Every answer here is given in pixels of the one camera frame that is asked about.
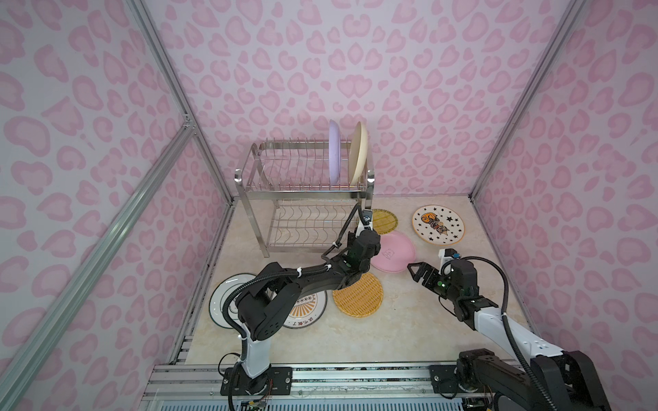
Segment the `pink plate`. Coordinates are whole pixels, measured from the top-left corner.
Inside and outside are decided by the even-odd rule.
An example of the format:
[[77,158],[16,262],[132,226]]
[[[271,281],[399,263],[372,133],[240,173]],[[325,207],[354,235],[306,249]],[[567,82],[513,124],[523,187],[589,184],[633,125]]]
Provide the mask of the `pink plate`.
[[371,265],[382,272],[399,273],[416,261],[416,248],[404,233],[392,231],[380,238],[380,253],[371,260]]

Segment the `cream beige plate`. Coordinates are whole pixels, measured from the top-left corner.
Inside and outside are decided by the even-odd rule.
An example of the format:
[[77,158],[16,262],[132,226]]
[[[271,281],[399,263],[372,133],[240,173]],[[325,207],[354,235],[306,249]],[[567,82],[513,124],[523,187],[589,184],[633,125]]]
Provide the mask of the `cream beige plate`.
[[362,122],[356,125],[351,137],[348,159],[350,185],[356,186],[363,174],[368,157],[368,131]]

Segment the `purple plate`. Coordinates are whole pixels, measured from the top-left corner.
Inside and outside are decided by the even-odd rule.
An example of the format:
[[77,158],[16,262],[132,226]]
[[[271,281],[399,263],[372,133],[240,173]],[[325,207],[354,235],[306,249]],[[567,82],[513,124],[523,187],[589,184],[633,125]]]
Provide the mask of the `purple plate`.
[[330,183],[337,185],[341,171],[341,138],[339,125],[334,120],[329,122],[328,154]]

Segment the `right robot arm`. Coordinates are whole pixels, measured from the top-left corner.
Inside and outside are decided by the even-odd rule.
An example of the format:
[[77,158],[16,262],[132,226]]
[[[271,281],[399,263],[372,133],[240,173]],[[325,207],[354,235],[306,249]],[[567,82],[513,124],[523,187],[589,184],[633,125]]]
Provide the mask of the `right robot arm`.
[[434,374],[434,391],[446,399],[489,388],[492,408],[506,397],[525,410],[609,410],[594,362],[582,351],[568,351],[519,325],[507,313],[510,287],[496,304],[478,285],[476,256],[454,256],[435,268],[426,262],[407,266],[412,279],[449,301],[455,319],[494,342],[517,360],[512,365],[489,349],[459,353],[451,377]]

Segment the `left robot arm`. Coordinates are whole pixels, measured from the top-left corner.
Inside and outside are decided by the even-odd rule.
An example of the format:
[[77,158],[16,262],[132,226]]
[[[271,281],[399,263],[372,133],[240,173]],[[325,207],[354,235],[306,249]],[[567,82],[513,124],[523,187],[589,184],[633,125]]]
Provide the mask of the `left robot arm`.
[[251,379],[260,378],[271,367],[269,339],[283,327],[296,302],[357,283],[370,271],[371,260],[379,252],[380,235],[365,229],[351,235],[348,247],[322,265],[284,268],[274,262],[232,291],[222,306],[222,315],[242,341],[236,367]]

